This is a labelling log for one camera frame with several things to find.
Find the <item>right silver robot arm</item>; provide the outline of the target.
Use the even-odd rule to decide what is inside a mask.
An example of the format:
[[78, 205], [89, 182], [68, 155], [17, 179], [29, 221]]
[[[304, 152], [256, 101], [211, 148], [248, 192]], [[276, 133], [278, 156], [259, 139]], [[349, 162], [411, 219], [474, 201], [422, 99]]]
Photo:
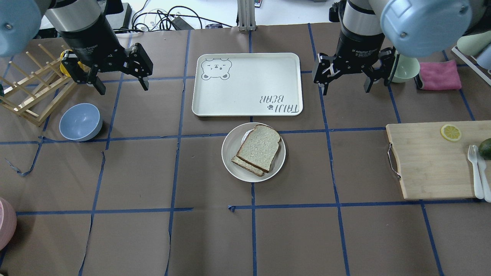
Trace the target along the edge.
[[364, 73], [365, 92], [382, 80], [389, 86], [400, 58], [442, 51], [459, 38], [490, 30], [489, 0], [340, 0], [329, 10], [340, 23], [333, 56], [317, 55], [313, 82], [327, 93], [330, 82]]

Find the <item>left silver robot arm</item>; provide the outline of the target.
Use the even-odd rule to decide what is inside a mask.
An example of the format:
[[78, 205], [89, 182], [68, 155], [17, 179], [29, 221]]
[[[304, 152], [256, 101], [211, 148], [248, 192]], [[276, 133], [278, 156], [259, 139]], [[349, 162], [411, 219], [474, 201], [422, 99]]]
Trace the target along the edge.
[[[122, 72], [136, 77], [148, 90], [147, 77], [153, 63], [140, 44], [125, 47], [118, 42], [107, 20], [108, 14], [124, 11], [120, 0], [2, 0], [1, 56], [11, 57], [26, 48], [47, 18], [69, 50], [63, 54], [62, 68], [75, 83], [87, 84], [104, 95], [106, 88], [97, 77], [100, 72]], [[320, 23], [328, 21], [329, 0], [268, 0], [257, 9], [254, 0], [157, 0], [155, 7], [191, 12], [200, 26], [209, 21], [239, 30], [255, 30], [257, 25]]]

